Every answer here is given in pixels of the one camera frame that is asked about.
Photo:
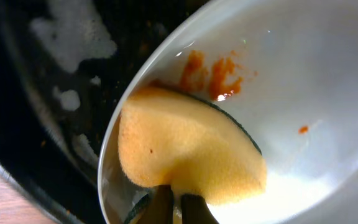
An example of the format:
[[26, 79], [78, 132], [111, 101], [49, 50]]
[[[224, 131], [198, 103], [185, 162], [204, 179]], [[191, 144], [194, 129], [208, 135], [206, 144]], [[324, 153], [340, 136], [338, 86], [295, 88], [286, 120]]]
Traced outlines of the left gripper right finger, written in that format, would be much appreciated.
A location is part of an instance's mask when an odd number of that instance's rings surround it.
[[218, 224], [203, 197], [185, 194], [181, 196], [182, 224]]

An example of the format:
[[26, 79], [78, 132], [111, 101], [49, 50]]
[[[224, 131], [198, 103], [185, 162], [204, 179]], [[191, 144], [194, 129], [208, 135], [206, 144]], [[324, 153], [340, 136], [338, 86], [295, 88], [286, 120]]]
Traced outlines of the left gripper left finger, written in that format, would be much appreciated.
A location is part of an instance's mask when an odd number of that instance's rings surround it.
[[174, 197], [169, 185], [160, 185], [144, 195], [128, 213], [124, 223], [172, 224]]

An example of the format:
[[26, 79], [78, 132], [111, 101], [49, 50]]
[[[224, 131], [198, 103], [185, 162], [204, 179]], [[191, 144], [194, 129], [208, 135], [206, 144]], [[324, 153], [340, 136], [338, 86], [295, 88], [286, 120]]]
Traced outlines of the yellow sponge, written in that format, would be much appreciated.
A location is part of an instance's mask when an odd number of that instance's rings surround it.
[[162, 88], [144, 88], [125, 101], [118, 152], [134, 184], [169, 185], [212, 205], [266, 188], [266, 163], [243, 128], [206, 103]]

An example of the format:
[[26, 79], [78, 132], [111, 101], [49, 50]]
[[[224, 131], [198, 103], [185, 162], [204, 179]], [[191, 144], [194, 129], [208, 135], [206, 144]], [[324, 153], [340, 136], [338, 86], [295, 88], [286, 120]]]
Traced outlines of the light blue-grey plate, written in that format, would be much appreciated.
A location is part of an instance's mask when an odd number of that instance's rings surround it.
[[178, 81], [191, 50], [234, 50], [241, 92], [219, 107], [267, 162], [265, 194], [212, 207], [221, 223], [358, 223], [358, 0], [211, 1], [172, 32], [125, 95]]

